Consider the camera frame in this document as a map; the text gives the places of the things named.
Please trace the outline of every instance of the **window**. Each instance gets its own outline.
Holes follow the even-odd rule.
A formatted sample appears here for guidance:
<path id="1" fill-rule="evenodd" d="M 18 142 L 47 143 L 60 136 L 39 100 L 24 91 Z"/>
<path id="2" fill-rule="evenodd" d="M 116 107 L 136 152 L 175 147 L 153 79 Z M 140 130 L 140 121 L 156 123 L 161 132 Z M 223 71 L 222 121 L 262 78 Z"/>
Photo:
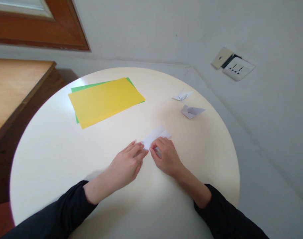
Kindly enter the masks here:
<path id="1" fill-rule="evenodd" d="M 72 0 L 0 0 L 0 43 L 89 50 Z"/>

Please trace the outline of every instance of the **folded paper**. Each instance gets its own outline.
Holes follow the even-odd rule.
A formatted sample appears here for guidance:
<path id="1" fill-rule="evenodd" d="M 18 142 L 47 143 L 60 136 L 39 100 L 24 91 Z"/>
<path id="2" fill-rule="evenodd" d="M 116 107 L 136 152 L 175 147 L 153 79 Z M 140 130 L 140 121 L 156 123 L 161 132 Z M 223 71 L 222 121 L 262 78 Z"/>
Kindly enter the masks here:
<path id="1" fill-rule="evenodd" d="M 205 111 L 203 108 L 189 107 L 185 105 L 180 112 L 183 113 L 188 119 L 192 119 L 196 115 L 201 114 L 203 111 Z"/>
<path id="2" fill-rule="evenodd" d="M 154 142 L 158 137 L 170 138 L 171 135 L 165 130 L 162 125 L 159 125 L 142 141 L 142 143 L 144 144 L 144 149 L 149 150 L 152 142 Z"/>
<path id="3" fill-rule="evenodd" d="M 175 100 L 183 101 L 184 99 L 188 98 L 193 93 L 193 91 L 184 93 L 184 90 L 185 90 L 185 88 L 183 88 L 182 91 L 180 91 L 178 93 L 178 95 L 173 96 L 172 98 Z"/>

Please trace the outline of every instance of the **wooden table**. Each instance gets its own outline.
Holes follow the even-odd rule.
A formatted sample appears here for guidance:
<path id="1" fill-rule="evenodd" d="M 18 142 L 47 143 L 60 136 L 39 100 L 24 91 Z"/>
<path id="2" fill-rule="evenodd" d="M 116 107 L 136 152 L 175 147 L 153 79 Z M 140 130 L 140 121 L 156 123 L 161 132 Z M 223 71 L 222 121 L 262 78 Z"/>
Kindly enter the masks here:
<path id="1" fill-rule="evenodd" d="M 17 144 L 43 103 L 66 85 L 54 61 L 0 59 L 0 203 L 9 200 Z"/>
<path id="2" fill-rule="evenodd" d="M 76 123 L 72 87 L 129 77 L 146 99 L 84 130 Z M 184 101 L 171 97 L 194 91 Z M 184 105 L 205 108 L 193 119 Z M 10 182 L 18 225 L 71 186 L 104 170 L 131 141 L 160 124 L 172 135 L 182 163 L 238 205 L 240 175 L 231 136 L 212 105 L 195 89 L 162 72 L 121 67 L 94 72 L 62 88 L 34 115 L 17 147 Z M 128 186 L 99 203 L 70 238 L 209 238 L 192 199 L 160 171 L 150 153 Z"/>

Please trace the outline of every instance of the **wooden window frame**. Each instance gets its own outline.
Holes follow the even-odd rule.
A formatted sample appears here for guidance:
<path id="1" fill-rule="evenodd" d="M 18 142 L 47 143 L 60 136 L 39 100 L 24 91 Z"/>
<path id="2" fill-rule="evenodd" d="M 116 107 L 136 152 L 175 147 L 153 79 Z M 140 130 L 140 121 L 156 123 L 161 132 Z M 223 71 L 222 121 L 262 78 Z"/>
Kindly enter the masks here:
<path id="1" fill-rule="evenodd" d="M 72 0 L 45 0 L 52 18 L 0 11 L 0 43 L 89 51 Z"/>

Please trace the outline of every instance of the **wall plate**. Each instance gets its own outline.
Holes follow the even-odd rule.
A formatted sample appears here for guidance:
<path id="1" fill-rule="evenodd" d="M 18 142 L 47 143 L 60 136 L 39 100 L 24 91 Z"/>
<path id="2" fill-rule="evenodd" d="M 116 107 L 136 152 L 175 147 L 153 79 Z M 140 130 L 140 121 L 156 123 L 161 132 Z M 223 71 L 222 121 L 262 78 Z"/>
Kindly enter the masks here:
<path id="1" fill-rule="evenodd" d="M 233 58 L 232 61 L 224 68 L 223 73 L 230 76 L 233 80 L 242 80 L 247 74 L 249 74 L 255 68 L 251 63 L 240 59 L 238 57 Z"/>
<path id="2" fill-rule="evenodd" d="M 233 51 L 230 51 L 228 48 L 223 47 L 221 51 L 219 51 L 218 55 L 211 62 L 212 66 L 216 69 L 219 69 L 230 56 L 232 56 Z"/>

